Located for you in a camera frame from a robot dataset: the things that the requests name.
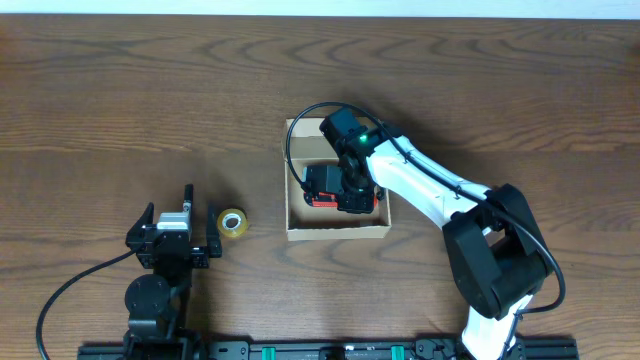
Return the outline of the yellow clear tape roll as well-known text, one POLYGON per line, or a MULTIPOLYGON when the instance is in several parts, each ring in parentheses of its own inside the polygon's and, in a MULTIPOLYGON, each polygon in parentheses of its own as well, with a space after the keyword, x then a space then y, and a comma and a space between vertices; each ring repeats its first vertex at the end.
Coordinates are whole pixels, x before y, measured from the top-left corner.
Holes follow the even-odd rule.
POLYGON ((217 218, 216 225, 219 233, 228 238, 240 237, 244 235, 249 228, 246 214, 236 208, 229 208, 222 211, 217 218))

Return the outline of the red utility knife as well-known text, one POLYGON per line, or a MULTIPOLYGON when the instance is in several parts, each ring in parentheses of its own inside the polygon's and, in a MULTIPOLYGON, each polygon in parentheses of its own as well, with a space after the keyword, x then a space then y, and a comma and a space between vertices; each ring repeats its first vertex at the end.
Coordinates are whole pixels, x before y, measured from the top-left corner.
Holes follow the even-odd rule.
POLYGON ((305 202, 311 207, 336 208, 345 212, 372 212, 378 205, 378 199, 374 193, 305 193, 305 202))

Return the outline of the black marker pen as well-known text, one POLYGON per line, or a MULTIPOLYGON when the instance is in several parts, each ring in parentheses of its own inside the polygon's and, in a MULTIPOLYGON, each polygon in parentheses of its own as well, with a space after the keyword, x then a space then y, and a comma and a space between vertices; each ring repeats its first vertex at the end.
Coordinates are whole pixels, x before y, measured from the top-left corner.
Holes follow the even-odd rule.
POLYGON ((187 184, 184 187, 184 200, 183 200, 183 211, 185 213, 191 213, 191 209, 193 206, 193 193, 194 193, 194 185, 187 184))

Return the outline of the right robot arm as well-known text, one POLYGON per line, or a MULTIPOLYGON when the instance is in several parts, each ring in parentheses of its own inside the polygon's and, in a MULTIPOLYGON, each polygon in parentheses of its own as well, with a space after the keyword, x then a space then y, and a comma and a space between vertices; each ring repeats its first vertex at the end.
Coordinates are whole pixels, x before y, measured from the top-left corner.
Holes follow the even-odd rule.
POLYGON ((474 359, 513 354, 516 328, 550 275, 562 274, 525 196, 468 181, 422 154, 404 135, 364 125, 321 125, 338 162, 305 167, 305 200, 370 213, 391 191, 431 220, 443 239, 456 286, 470 306, 461 335, 474 359))

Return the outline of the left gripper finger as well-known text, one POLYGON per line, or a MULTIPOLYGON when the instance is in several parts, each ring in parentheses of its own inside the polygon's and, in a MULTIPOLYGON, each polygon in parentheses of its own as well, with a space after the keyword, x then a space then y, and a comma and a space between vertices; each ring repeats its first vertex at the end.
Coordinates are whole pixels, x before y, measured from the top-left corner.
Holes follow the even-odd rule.
POLYGON ((130 228, 131 234, 143 234, 147 225, 153 224, 154 204, 149 202, 139 219, 130 228))
POLYGON ((217 214, 215 207, 209 204, 207 207, 207 224, 206 224, 206 245, 208 248, 209 258, 220 258, 222 256, 222 245, 220 234, 217 227, 217 214))

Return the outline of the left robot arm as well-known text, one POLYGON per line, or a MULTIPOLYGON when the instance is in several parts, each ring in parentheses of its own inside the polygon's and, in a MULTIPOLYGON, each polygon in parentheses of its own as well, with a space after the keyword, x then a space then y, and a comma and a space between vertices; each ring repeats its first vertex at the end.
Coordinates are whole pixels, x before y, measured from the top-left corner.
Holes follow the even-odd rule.
POLYGON ((136 278, 125 292, 129 311, 125 359, 200 360, 209 357, 202 336, 186 327, 192 273, 207 269, 222 255, 216 209, 207 209, 206 244, 191 243, 192 202, 183 210, 153 221, 149 204, 126 234, 125 244, 149 274, 136 278))

